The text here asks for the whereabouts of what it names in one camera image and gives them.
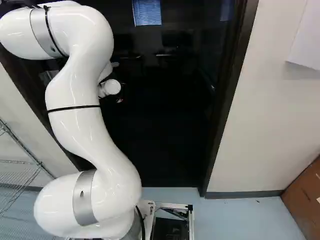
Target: black cable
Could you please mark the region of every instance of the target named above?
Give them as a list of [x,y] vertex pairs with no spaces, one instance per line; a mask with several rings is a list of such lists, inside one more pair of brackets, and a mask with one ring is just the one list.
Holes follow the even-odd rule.
[[136,211],[138,212],[139,218],[140,218],[140,224],[141,224],[141,231],[142,231],[142,240],[146,240],[146,229],[145,229],[145,223],[144,218],[142,217],[142,214],[138,208],[138,206],[135,206]]

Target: baseboard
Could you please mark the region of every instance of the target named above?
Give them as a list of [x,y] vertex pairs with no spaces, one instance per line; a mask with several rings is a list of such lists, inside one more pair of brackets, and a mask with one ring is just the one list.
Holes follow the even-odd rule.
[[8,183],[0,183],[1,188],[6,188],[6,189],[14,189],[14,191],[18,192],[19,190],[23,191],[34,191],[34,192],[40,192],[43,187],[42,186],[23,186],[23,185],[12,185]]
[[280,196],[284,190],[271,191],[208,191],[204,198],[206,199],[246,199],[246,198],[266,198]]

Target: metal extrusion frame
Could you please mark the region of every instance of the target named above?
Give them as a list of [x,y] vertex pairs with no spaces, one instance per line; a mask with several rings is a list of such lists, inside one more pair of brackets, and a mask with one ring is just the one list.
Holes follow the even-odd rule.
[[175,204],[175,203],[155,202],[155,211],[157,211],[158,209],[186,211],[188,213],[187,221],[188,221],[188,226],[189,226],[189,240],[195,240],[195,229],[194,229],[195,212],[194,212],[194,206],[192,204]]

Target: black door frame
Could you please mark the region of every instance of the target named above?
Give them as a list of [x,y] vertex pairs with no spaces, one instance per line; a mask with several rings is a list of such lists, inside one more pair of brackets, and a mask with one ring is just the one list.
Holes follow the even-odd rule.
[[[233,16],[227,28],[226,41],[218,74],[215,99],[216,104],[213,107],[210,117],[211,129],[209,131],[206,162],[204,163],[203,169],[204,178],[198,186],[198,191],[202,197],[204,197],[207,192],[211,173],[215,165],[225,124],[227,122],[229,110],[247,51],[258,1],[259,0],[235,0],[234,3]],[[2,8],[0,16],[8,11],[9,9],[7,9],[7,7]],[[44,95],[36,94],[36,91],[42,86],[37,84],[36,81],[33,81],[34,79],[37,79],[38,76],[30,70],[37,67],[37,61],[22,61],[18,57],[10,54],[2,45],[0,45],[0,62],[33,112],[56,140],[50,126],[47,112],[45,111]],[[80,161],[79,157],[66,151],[61,145],[60,147],[80,171],[92,167],[91,165],[85,166],[84,168],[80,167],[78,164]]]
[[235,0],[232,19],[229,23],[222,53],[216,98],[211,114],[211,129],[207,144],[204,181],[198,187],[204,197],[216,162],[220,142],[234,98],[242,65],[245,59],[259,0]]

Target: black stripe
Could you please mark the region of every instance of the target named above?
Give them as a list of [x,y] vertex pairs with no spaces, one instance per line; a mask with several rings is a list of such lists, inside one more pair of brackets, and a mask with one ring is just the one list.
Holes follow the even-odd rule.
[[56,44],[55,40],[54,40],[54,37],[52,36],[52,33],[51,33],[51,30],[50,30],[50,26],[49,26],[49,21],[48,21],[48,11],[50,9],[50,7],[47,7],[46,5],[43,6],[43,9],[44,9],[44,16],[45,16],[45,24],[46,24],[46,28],[48,29],[48,32],[49,32],[49,35],[50,35],[50,38],[55,46],[55,48],[58,50],[58,52],[61,54],[62,57],[64,58],[67,58],[66,55],[64,55],[62,53],[62,51],[59,49],[58,45]]
[[50,109],[47,113],[57,112],[57,111],[65,111],[65,110],[73,110],[73,109],[88,109],[88,108],[100,108],[100,105],[84,105],[84,106],[67,106],[60,107],[55,109]]

